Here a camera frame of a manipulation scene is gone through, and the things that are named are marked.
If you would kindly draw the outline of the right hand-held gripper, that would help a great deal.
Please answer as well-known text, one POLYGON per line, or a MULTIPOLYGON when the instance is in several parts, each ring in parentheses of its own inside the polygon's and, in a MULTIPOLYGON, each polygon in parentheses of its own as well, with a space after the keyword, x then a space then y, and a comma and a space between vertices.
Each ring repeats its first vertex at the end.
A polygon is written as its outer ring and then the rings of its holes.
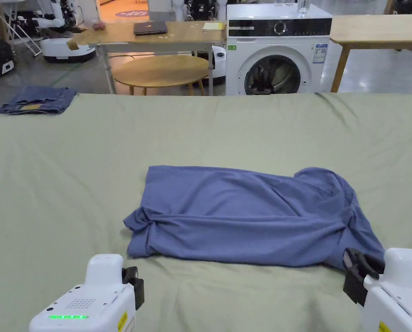
POLYGON ((412 332, 412 249, 384 259, 346 248, 343 292, 360 307, 362 332, 412 332))

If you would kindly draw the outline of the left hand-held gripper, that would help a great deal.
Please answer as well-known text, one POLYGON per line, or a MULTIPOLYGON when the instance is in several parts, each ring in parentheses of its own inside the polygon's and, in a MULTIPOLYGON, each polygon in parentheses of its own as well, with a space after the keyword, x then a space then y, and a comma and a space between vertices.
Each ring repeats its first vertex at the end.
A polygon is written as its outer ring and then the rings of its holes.
POLYGON ((98 254, 82 284, 55 300, 29 324, 31 332, 133 332, 144 304, 144 280, 119 254, 98 254))

